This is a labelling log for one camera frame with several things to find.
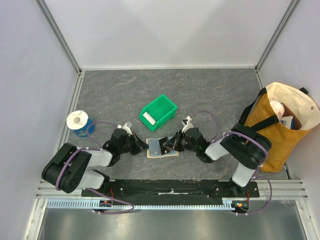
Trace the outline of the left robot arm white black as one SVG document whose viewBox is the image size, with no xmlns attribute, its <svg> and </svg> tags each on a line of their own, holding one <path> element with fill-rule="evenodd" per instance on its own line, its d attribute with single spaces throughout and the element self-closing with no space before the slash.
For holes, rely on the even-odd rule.
<svg viewBox="0 0 320 240">
<path fill-rule="evenodd" d="M 83 181 L 88 167 L 112 167 L 122 154 L 137 155 L 148 148 L 149 145 L 135 132 L 128 128 L 116 128 L 110 140 L 101 148 L 78 148 L 71 143 L 65 143 L 44 167 L 41 177 L 55 186 L 57 191 L 70 194 Z"/>
</svg>

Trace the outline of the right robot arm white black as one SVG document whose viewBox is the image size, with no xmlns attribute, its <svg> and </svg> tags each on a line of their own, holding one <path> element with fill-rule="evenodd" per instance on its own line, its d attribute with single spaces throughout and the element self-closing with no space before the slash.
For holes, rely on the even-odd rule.
<svg viewBox="0 0 320 240">
<path fill-rule="evenodd" d="M 207 141 L 197 127 L 191 126 L 177 131 L 174 137 L 161 145 L 177 152 L 192 151 L 204 163 L 232 155 L 238 161 L 229 184 L 229 191 L 235 197 L 247 191 L 247 184 L 268 158 L 272 148 L 267 137 L 239 123 L 215 143 Z"/>
</svg>

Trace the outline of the green plastic bin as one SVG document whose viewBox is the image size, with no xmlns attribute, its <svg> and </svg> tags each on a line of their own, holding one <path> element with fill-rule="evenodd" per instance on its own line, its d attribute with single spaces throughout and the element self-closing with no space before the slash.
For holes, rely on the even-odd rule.
<svg viewBox="0 0 320 240">
<path fill-rule="evenodd" d="M 162 94 L 155 100 L 146 105 L 139 114 L 139 119 L 146 127 L 154 132 L 161 128 L 167 121 L 174 118 L 178 106 L 173 103 L 166 95 Z M 156 121 L 155 125 L 151 125 L 143 116 L 144 112 L 148 112 Z"/>
</svg>

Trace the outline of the beige leather card holder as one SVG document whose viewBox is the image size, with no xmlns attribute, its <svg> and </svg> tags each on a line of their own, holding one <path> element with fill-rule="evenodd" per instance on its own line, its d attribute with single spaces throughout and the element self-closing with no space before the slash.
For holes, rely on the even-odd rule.
<svg viewBox="0 0 320 240">
<path fill-rule="evenodd" d="M 166 136 L 163 138 L 147 138 L 146 143 L 148 144 L 147 158 L 157 159 L 166 157 L 176 157 L 179 153 L 170 148 L 164 147 L 163 144 L 170 140 L 172 136 Z"/>
</svg>

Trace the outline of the dark credit card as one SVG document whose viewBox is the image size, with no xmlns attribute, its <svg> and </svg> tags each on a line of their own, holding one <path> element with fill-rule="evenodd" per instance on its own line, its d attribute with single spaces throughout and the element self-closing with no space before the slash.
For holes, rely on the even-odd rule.
<svg viewBox="0 0 320 240">
<path fill-rule="evenodd" d="M 162 154 L 162 155 L 168 154 L 168 153 L 171 151 L 171 149 L 166 148 L 166 147 L 164 146 L 164 143 L 166 143 L 168 140 L 169 140 L 169 139 L 168 139 L 167 136 L 166 136 L 166 137 L 163 137 L 163 138 L 161 138 L 161 139 L 159 140 L 160 151 L 161 151 L 161 154 Z"/>
</svg>

